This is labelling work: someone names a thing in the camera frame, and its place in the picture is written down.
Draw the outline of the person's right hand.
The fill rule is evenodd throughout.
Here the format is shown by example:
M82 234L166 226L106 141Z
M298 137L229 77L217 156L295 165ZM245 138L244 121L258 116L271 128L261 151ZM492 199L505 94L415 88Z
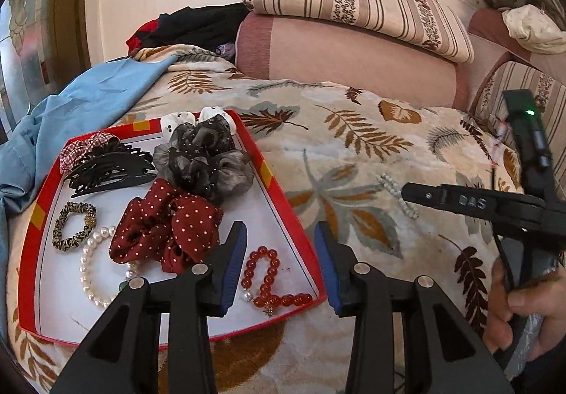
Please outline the person's right hand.
M528 357L528 361L535 360L557 347L565 336L565 268L560 265L534 285L511 293L504 289L505 277L504 265L497 259L492 267L483 341L491 353L506 350L513 341L511 317L539 314L544 322Z

